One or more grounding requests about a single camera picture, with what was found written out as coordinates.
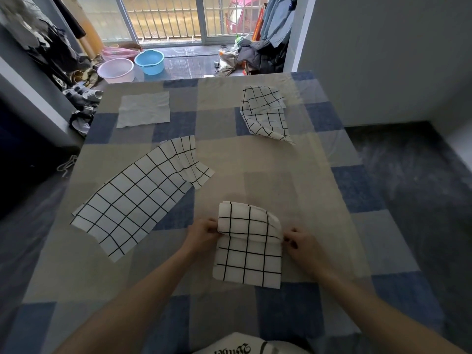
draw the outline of bucket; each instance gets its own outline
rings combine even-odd
[[[164,69],[164,54],[156,49],[147,49],[136,56],[134,63],[146,74],[159,74]]]
[[[98,67],[97,73],[108,83],[133,82],[134,63],[129,59],[112,59]]]

